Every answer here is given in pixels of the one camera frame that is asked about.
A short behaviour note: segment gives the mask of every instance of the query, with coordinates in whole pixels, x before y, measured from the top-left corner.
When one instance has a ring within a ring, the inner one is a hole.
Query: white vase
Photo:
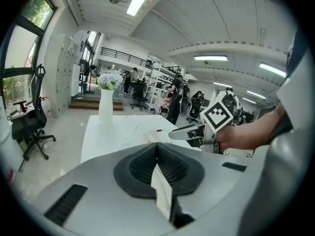
[[[101,89],[102,96],[99,102],[98,116],[103,127],[113,126],[113,92],[114,90]]]

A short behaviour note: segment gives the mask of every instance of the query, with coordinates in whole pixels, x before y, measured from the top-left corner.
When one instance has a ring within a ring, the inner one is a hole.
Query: hydrangea
[[[123,82],[123,77],[115,73],[103,73],[98,78],[98,87],[100,89],[113,90]]]

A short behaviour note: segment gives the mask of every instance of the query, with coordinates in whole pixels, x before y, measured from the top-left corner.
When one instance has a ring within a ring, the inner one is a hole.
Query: white table
[[[160,115],[113,116],[113,127],[102,127],[98,116],[90,116],[81,153],[81,163],[125,148],[150,142],[191,147],[186,141],[172,140],[168,133],[177,127]]]

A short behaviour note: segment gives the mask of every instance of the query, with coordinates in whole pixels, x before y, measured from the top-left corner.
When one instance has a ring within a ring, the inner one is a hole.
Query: staircase
[[[92,109],[98,110],[99,108],[99,98],[89,98],[83,97],[82,99],[73,99],[73,102],[69,104],[69,108],[72,109]],[[113,100],[113,110],[114,111],[123,111],[123,102],[120,100]]]

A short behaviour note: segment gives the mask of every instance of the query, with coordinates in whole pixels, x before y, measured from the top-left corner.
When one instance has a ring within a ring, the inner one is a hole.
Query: tiled floor
[[[149,115],[148,110],[132,110],[128,105],[132,103],[130,97],[124,99],[124,111],[114,112],[114,115]],[[37,148],[30,153],[29,161],[25,161],[17,175],[22,197],[32,202],[37,194],[48,184],[80,164],[83,138],[89,117],[97,115],[96,110],[67,109],[60,118],[49,118],[45,127],[46,134],[55,135],[43,142],[44,152],[49,156],[45,160]],[[188,125],[186,118],[179,116],[178,127]],[[231,150],[231,155],[246,156],[247,151]]]

